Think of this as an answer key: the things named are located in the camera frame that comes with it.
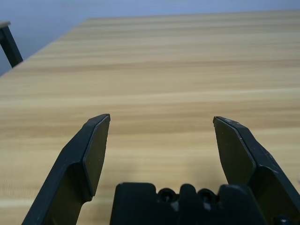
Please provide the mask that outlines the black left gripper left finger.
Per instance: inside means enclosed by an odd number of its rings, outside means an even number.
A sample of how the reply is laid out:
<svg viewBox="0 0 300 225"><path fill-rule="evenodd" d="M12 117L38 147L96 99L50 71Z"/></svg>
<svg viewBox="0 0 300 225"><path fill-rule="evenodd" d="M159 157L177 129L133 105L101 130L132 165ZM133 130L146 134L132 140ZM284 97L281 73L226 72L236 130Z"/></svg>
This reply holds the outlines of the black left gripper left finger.
<svg viewBox="0 0 300 225"><path fill-rule="evenodd" d="M24 225L75 225L96 194L110 115L89 119L65 145L28 211Z"/></svg>

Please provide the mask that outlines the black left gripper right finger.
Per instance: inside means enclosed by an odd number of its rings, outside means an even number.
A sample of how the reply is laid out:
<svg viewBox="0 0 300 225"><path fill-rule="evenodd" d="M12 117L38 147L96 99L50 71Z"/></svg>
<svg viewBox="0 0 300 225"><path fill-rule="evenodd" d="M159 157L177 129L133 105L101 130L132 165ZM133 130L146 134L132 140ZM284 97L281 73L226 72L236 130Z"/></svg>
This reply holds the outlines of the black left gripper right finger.
<svg viewBox="0 0 300 225"><path fill-rule="evenodd" d="M298 225L300 195L274 157L244 125L220 116L213 124L228 183L249 187L269 225Z"/></svg>

